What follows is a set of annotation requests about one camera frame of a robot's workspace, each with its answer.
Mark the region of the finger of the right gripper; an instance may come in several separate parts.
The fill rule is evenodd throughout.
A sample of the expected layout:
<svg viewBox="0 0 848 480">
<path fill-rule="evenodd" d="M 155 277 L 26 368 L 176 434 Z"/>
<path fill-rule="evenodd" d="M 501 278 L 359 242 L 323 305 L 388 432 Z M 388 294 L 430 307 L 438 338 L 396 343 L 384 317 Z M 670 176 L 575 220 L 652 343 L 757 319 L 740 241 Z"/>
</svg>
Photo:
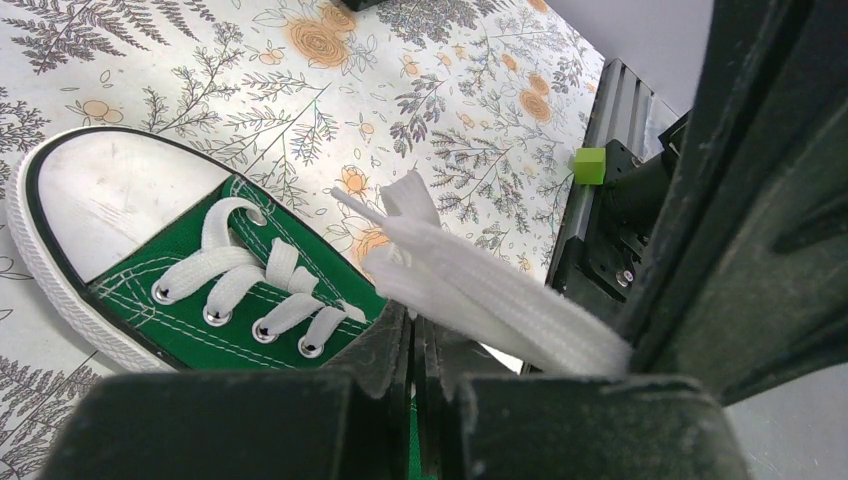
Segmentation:
<svg viewBox="0 0 848 480">
<path fill-rule="evenodd" d="M 733 404 L 847 360 L 847 5 L 718 1 L 622 315 L 629 368 Z"/>
</svg>

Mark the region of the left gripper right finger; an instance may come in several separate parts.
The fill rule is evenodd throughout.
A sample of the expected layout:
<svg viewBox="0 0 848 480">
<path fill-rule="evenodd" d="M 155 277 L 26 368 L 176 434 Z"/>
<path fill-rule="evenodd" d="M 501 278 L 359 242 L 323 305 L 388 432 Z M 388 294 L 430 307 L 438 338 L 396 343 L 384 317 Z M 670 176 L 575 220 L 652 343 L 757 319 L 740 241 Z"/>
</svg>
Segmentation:
<svg viewBox="0 0 848 480">
<path fill-rule="evenodd" d="M 745 479 L 722 407 L 679 376 L 517 375 L 418 319 L 422 467 L 441 479 Z"/>
</svg>

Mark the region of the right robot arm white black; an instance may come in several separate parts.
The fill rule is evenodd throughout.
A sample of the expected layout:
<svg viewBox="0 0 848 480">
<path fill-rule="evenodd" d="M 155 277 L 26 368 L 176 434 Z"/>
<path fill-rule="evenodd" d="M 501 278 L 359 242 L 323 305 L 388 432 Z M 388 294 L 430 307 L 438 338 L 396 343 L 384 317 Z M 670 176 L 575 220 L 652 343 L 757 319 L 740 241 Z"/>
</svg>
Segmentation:
<svg viewBox="0 0 848 480">
<path fill-rule="evenodd" d="M 606 68 L 548 282 L 730 405 L 847 360 L 847 5 L 718 1 L 691 111 L 635 151 Z"/>
</svg>

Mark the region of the green white sneaker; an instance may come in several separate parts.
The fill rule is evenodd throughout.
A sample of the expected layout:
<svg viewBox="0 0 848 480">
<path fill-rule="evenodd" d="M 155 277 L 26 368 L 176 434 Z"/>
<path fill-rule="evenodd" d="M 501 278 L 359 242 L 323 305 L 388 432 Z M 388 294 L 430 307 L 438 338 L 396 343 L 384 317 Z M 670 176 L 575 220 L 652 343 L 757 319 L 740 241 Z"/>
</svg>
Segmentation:
<svg viewBox="0 0 848 480">
<path fill-rule="evenodd" d="M 132 372 L 336 366 L 405 317 L 254 181 L 150 133 L 43 140 L 11 168 L 5 206 L 52 307 Z"/>
</svg>

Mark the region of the white shoelace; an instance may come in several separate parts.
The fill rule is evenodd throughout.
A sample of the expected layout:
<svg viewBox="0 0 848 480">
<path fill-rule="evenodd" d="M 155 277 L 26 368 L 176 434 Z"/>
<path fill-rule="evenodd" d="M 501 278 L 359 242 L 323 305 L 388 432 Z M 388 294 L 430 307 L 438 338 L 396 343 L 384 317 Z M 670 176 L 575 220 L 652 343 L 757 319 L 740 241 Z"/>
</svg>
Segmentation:
<svg viewBox="0 0 848 480">
<path fill-rule="evenodd" d="M 385 189 L 384 213 L 340 189 L 333 189 L 332 195 L 379 226 L 389 239 L 388 246 L 371 252 L 363 262 L 380 296 L 548 371 L 589 376 L 625 373 L 632 355 L 625 340 L 573 301 L 444 231 L 419 174 L 411 172 Z M 319 280 L 299 264 L 295 245 L 275 239 L 267 260 L 260 261 L 233 244 L 228 220 L 240 209 L 257 225 L 269 222 L 247 199 L 217 201 L 204 217 L 200 249 L 153 284 L 153 299 L 170 305 L 210 285 L 203 316 L 207 324 L 219 327 L 255 284 L 267 283 L 287 296 L 254 322 L 253 338 L 268 344 L 306 324 L 298 351 L 307 358 L 319 356 L 343 321 L 363 321 L 364 312 L 344 300 L 328 303 L 316 298 Z"/>
</svg>

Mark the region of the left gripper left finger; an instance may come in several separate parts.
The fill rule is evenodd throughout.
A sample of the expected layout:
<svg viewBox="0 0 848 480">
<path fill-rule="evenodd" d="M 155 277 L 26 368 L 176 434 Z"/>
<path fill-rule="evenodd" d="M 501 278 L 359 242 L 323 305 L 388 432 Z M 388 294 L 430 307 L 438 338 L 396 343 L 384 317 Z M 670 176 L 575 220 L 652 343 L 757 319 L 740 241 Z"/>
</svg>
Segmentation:
<svg viewBox="0 0 848 480">
<path fill-rule="evenodd" d="M 96 385 L 44 479 L 404 479 L 412 328 L 391 302 L 316 370 L 127 374 Z"/>
</svg>

